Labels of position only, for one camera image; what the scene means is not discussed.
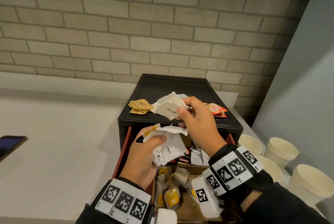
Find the white countertop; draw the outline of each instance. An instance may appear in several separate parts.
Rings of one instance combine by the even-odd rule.
[[[0,162],[0,223],[75,222],[113,174],[117,117],[134,87],[0,72],[0,135],[28,137]],[[217,93],[243,133],[260,140],[231,107],[237,93]]]

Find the white paper cup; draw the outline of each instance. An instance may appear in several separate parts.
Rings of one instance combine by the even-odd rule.
[[[295,158],[299,154],[298,149],[294,145],[281,138],[270,138],[267,145],[281,156]]]
[[[271,160],[263,156],[255,156],[259,160],[263,169],[273,178],[274,182],[280,182],[283,179],[283,173],[281,169]]]
[[[244,146],[252,155],[256,156],[260,155],[263,150],[261,142],[249,135],[241,135],[238,141],[238,145]]]
[[[312,166],[299,164],[294,169],[287,189],[311,206],[333,196],[334,181]]]
[[[286,157],[281,157],[276,153],[272,152],[270,148],[266,148],[265,153],[263,155],[265,158],[273,161],[278,167],[281,169],[284,168],[292,159],[287,159]]]

